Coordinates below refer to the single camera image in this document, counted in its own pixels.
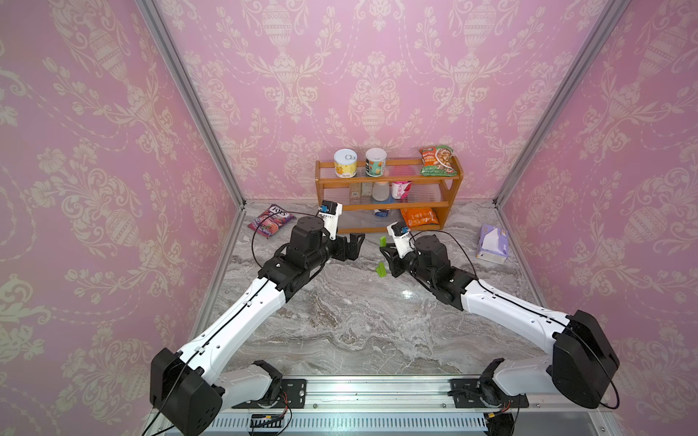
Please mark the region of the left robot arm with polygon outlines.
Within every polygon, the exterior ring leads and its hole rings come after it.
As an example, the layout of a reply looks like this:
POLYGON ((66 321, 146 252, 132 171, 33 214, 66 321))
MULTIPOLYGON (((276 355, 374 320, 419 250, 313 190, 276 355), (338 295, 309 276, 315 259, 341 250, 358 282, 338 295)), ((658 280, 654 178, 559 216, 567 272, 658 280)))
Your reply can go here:
POLYGON ((354 261, 364 234, 294 237, 259 270, 243 295, 206 330, 150 364, 149 401, 183 435, 199 435, 219 412, 252 401, 281 399, 282 374, 265 361, 229 372, 226 366, 252 333, 321 272, 330 259, 354 261))

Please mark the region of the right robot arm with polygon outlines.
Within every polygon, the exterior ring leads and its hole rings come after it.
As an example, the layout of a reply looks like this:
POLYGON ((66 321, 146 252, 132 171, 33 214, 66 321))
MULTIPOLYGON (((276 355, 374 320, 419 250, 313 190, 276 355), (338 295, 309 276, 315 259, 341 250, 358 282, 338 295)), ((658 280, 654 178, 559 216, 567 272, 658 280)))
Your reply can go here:
POLYGON ((492 360, 472 390, 483 403, 505 406, 519 395, 552 393, 596 409, 614 389, 620 361, 592 314, 556 312, 500 291, 452 266, 443 246, 407 251, 387 245, 380 252, 392 276, 409 274, 441 303, 497 323, 543 351, 539 358, 492 360))

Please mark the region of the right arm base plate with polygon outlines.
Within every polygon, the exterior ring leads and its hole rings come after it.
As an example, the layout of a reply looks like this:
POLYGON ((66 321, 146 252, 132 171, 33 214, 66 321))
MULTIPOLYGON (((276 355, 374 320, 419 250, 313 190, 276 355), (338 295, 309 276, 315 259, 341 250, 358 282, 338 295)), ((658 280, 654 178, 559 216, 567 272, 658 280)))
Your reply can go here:
POLYGON ((525 409, 530 406, 525 394, 507 396, 492 383, 483 384, 477 378, 451 379, 447 395, 453 399, 456 409, 503 410, 507 407, 525 409))

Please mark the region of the green usb drive front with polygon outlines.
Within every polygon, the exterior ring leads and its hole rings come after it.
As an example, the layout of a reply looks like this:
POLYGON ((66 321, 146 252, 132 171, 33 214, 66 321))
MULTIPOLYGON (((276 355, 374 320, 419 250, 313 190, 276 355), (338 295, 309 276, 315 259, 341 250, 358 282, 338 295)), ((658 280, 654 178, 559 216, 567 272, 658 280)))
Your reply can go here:
POLYGON ((381 278, 387 277, 387 270, 383 263, 379 263, 378 267, 376 267, 376 272, 381 278))

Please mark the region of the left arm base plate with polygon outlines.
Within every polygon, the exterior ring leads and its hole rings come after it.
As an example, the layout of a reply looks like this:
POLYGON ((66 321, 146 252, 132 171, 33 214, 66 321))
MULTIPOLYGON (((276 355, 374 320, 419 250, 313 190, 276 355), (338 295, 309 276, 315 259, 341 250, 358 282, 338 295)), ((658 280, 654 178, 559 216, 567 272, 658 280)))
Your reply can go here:
POLYGON ((247 401, 234 406, 234 409, 283 410, 287 405, 295 409, 305 408, 307 379, 283 379, 278 397, 274 400, 247 401))

